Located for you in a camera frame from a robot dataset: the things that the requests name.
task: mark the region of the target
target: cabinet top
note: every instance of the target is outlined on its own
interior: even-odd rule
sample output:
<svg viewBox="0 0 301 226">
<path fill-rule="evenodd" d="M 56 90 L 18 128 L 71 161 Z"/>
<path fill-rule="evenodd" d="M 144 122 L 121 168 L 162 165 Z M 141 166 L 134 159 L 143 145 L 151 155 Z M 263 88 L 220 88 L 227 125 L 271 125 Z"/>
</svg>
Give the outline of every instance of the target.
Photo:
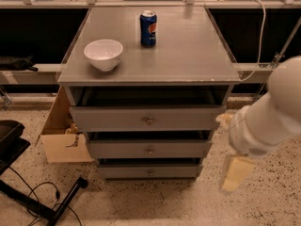
<svg viewBox="0 0 301 226">
<path fill-rule="evenodd" d="M 139 16 L 157 15 L 157 43 L 140 44 Z M 102 73 L 85 59 L 94 40 L 118 40 L 120 64 Z M 203 7 L 92 8 L 58 79 L 66 86 L 142 84 L 237 84 L 239 77 Z"/>
</svg>

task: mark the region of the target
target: soda can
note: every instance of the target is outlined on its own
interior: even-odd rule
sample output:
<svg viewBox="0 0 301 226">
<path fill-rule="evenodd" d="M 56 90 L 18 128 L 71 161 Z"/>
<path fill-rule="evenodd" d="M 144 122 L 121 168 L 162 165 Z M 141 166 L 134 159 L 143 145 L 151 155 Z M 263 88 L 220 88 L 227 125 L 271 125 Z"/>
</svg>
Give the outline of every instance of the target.
<svg viewBox="0 0 301 226">
<path fill-rule="evenodd" d="M 145 10 L 140 15 L 141 44 L 152 47 L 156 44 L 157 15 L 153 11 Z"/>
</svg>

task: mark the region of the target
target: bowl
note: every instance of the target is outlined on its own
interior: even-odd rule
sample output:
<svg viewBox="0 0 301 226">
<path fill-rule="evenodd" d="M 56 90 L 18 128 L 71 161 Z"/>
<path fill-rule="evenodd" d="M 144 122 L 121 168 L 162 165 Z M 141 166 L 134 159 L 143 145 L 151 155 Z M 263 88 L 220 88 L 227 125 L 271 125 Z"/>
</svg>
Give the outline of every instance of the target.
<svg viewBox="0 0 301 226">
<path fill-rule="evenodd" d="M 123 46 L 116 40 L 95 40 L 84 50 L 90 64 L 103 72 L 112 71 L 119 63 Z"/>
</svg>

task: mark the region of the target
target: white robot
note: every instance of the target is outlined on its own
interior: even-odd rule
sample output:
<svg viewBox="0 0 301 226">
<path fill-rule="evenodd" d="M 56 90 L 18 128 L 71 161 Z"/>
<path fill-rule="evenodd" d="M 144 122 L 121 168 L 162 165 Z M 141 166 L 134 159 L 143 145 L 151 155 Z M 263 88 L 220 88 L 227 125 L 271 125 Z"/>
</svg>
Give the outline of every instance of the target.
<svg viewBox="0 0 301 226">
<path fill-rule="evenodd" d="M 284 140 L 301 135 L 301 56 L 281 63 L 267 87 L 256 103 L 222 117 L 229 127 L 230 146 L 237 152 L 222 182 L 226 191 L 235 190 L 252 171 L 253 158 L 264 157 Z"/>
</svg>

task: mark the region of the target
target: metal cabinet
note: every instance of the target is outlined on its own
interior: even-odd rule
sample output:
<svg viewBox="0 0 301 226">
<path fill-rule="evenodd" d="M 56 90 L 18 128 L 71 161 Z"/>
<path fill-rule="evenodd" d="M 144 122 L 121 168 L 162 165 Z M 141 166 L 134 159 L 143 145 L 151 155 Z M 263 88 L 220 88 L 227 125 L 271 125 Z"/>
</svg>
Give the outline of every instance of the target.
<svg viewBox="0 0 301 226">
<path fill-rule="evenodd" d="M 160 18 L 160 40 L 151 49 L 141 47 L 135 31 L 143 9 L 93 8 L 58 83 L 101 177 L 196 178 L 215 118 L 239 78 L 204 8 L 148 8 Z M 91 38 L 123 44 L 111 73 L 84 59 Z"/>
</svg>

